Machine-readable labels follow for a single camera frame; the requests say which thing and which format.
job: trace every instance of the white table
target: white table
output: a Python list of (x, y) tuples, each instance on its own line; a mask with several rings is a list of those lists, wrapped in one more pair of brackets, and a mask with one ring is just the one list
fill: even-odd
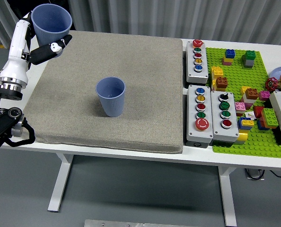
[[(183, 50), (185, 50), (187, 41), (188, 40), (186, 39), (183, 40)], [(273, 69), (281, 66), (281, 46), (278, 45), (246, 44), (220, 41), (204, 42), (206, 43), (206, 47), (259, 51), (268, 74), (270, 74)], [(32, 47), (37, 47), (36, 39), (32, 40)], [(31, 69), (27, 72), (29, 83), (27, 88), (22, 90), (23, 99), (21, 101), (16, 102), (3, 99), (1, 100), (0, 107), (11, 108), (16, 106), (23, 110), (46, 65), (46, 62), (37, 66), (32, 65)], [(184, 95), (186, 95), (186, 91), (186, 89), (183, 89), (182, 92)], [(232, 173), (236, 168), (281, 170), (281, 158), (214, 153), (212, 151), (212, 147), (210, 146), (207, 149), (184, 146), (182, 154), (158, 154), (139, 151), (116, 150), (108, 148), (88, 148), (63, 144), (43, 144), (38, 142), (17, 148), (11, 148), (8, 145), (3, 145), (1, 148), (52, 152), (58, 155), (58, 157), (61, 159), (61, 167), (48, 207), (49, 211), (59, 210), (62, 194), (66, 186), (67, 177), (70, 171), (73, 155), (114, 157), (218, 166), (226, 226), (237, 226), (229, 174)]]

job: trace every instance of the blue button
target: blue button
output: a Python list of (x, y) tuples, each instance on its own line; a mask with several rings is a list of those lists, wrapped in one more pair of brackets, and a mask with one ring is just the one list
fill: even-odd
[(203, 96), (205, 94), (205, 90), (201, 87), (197, 88), (195, 93), (198, 95), (198, 96)]
[(201, 71), (202, 71), (202, 66), (201, 66), (201, 65), (196, 65), (196, 66), (194, 67), (194, 71), (195, 71), (195, 72), (201, 72)]

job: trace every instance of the ribbed blue cup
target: ribbed blue cup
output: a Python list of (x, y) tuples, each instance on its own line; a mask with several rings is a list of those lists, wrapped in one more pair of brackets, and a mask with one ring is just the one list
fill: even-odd
[(96, 92), (109, 117), (118, 117), (123, 112), (126, 85), (118, 77), (107, 77), (96, 85)]
[(31, 19), (39, 46), (62, 39), (68, 35), (72, 25), (72, 18), (68, 11), (54, 4), (35, 7)]

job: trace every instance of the black knob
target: black knob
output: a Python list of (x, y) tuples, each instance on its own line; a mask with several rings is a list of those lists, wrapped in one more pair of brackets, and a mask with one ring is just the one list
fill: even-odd
[(221, 94), (218, 99), (221, 101), (221, 102), (227, 102), (228, 99), (229, 99), (229, 96), (228, 96), (228, 93), (224, 93), (224, 94)]

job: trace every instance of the orange lego brick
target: orange lego brick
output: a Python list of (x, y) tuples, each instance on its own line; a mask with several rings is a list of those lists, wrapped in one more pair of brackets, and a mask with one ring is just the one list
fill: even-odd
[(253, 100), (258, 99), (259, 96), (256, 88), (248, 88), (245, 94), (247, 99), (253, 99)]

